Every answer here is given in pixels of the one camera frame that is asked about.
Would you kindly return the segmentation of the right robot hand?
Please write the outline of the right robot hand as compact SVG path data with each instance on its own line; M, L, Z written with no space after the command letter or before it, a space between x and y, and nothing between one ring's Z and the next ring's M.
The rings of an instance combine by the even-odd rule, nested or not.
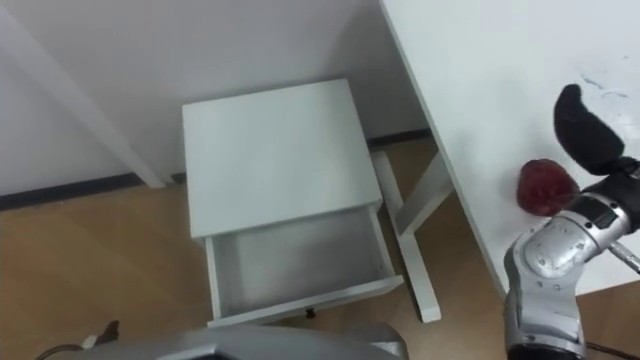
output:
M579 85L560 92L553 109L553 127L563 150L600 180L583 189L618 204L629 218L630 231L639 229L639 160L624 154L623 140L582 101Z

